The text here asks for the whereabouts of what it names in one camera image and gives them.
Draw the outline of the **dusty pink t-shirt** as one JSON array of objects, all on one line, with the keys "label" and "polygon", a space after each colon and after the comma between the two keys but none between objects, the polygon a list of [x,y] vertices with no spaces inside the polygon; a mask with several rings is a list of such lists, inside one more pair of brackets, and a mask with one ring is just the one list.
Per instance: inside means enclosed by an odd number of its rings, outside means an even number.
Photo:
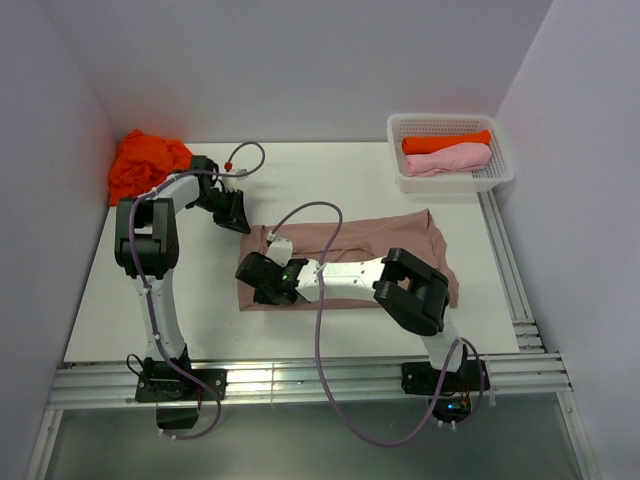
[{"label": "dusty pink t-shirt", "polygon": [[[249,235],[244,235],[240,244],[238,266],[251,252],[267,252],[267,234],[275,226],[254,225]],[[285,224],[276,232],[293,243],[293,258],[318,260],[334,233],[334,223]],[[415,213],[378,219],[344,222],[337,238],[326,255],[327,262],[355,262],[372,260],[387,255],[391,248],[403,248],[442,273],[448,279],[449,306],[457,308],[459,282],[446,261],[447,244],[428,209]],[[238,308],[240,312],[315,310],[316,303],[294,306],[258,304],[254,300],[254,289],[237,282]],[[380,308],[374,301],[328,299],[325,310]]]}]

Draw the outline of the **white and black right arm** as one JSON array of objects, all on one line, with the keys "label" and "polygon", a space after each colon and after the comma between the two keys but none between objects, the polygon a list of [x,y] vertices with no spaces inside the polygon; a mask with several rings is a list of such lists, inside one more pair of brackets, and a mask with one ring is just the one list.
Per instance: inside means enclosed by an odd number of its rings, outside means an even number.
[{"label": "white and black right arm", "polygon": [[467,377],[468,351],[449,312],[447,277],[402,248],[372,260],[324,264],[311,259],[281,264],[251,252],[235,278],[253,288],[254,301],[263,305],[375,302],[402,329],[422,339],[438,386],[452,390]]}]

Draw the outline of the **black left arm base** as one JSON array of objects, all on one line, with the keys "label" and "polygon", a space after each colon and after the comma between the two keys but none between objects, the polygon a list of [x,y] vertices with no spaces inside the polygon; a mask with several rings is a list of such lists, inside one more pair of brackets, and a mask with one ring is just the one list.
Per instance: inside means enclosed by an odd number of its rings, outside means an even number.
[{"label": "black left arm base", "polygon": [[160,429],[184,433],[196,425],[205,401],[224,399],[227,371],[193,370],[187,353],[173,362],[197,381],[184,377],[164,361],[142,360],[136,354],[126,357],[127,368],[137,377],[134,402],[156,406],[156,424]]}]

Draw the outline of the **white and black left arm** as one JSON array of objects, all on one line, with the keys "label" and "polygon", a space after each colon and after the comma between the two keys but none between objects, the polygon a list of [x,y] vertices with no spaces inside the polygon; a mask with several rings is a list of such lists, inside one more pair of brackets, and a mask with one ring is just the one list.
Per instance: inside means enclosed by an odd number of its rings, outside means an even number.
[{"label": "white and black left arm", "polygon": [[195,375],[177,319],[173,293],[179,259],[177,214],[200,208],[227,230],[247,234],[244,193],[237,182],[249,176],[228,161],[219,167],[206,156],[194,156],[189,167],[116,207],[114,255],[133,281],[146,333],[145,358],[139,361],[140,385],[183,399],[195,386]]}]

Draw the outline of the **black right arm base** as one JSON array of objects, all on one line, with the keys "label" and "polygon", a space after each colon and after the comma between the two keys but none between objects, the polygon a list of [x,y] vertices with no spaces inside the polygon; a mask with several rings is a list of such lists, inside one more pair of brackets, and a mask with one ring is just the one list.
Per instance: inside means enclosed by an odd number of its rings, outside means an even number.
[{"label": "black right arm base", "polygon": [[[429,362],[405,362],[401,364],[401,388],[405,394],[434,396],[440,371],[435,370]],[[472,393],[483,389],[488,393],[491,388],[486,364],[480,361],[464,361],[457,372],[446,371],[441,392],[434,407],[432,416],[443,423],[459,423],[467,419],[473,412]]]}]

